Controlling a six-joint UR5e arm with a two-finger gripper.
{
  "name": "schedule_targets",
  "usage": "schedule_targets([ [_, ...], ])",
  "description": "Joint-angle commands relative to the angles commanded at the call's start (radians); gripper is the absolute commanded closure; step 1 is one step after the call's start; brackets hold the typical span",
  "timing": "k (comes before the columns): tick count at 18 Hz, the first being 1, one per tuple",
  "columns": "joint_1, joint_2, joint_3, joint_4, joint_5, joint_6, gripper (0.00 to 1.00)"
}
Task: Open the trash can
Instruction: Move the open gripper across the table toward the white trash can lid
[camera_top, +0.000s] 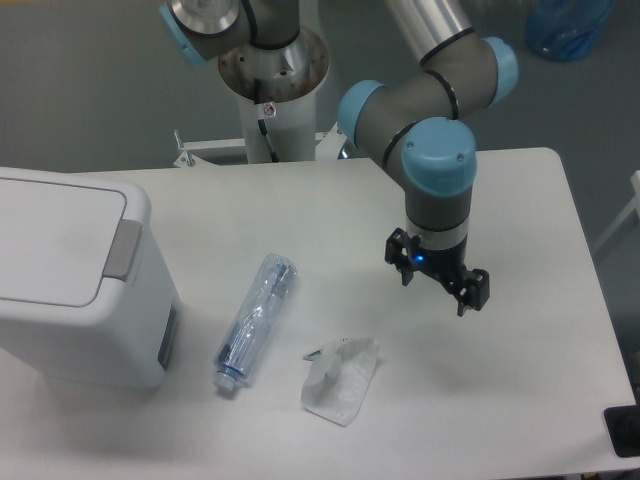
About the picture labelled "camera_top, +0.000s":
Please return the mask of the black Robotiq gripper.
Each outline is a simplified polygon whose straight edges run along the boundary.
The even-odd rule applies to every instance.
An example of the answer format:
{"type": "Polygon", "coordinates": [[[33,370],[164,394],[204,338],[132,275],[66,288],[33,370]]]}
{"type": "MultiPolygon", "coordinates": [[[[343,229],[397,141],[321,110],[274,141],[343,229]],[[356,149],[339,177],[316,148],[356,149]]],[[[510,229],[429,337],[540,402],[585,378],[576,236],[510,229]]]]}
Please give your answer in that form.
{"type": "Polygon", "coordinates": [[[466,244],[464,238],[452,248],[429,250],[420,246],[418,236],[396,228],[386,240],[384,260],[400,273],[403,286],[415,272],[438,281],[456,299],[457,316],[463,317],[469,310],[480,311],[489,300],[489,272],[466,268],[466,244]]]}

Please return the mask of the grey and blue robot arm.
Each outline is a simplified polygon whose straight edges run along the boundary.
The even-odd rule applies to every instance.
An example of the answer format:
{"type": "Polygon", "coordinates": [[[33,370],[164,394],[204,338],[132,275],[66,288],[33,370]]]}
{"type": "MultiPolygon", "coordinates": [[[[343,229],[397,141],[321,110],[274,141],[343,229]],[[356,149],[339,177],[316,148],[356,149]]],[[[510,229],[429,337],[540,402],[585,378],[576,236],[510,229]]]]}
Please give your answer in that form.
{"type": "MultiPolygon", "coordinates": [[[[513,90],[518,63],[504,41],[479,37],[456,1],[391,1],[388,9],[420,72],[392,88],[358,82],[340,101],[337,126],[403,190],[406,224],[387,239],[387,263],[404,283],[422,273],[460,312],[477,311],[490,277],[465,264],[477,160],[463,119],[513,90]]],[[[301,24],[298,2],[166,1],[159,12],[187,61],[217,63],[238,100],[250,162],[315,158],[313,96],[329,55],[301,24]]]]}

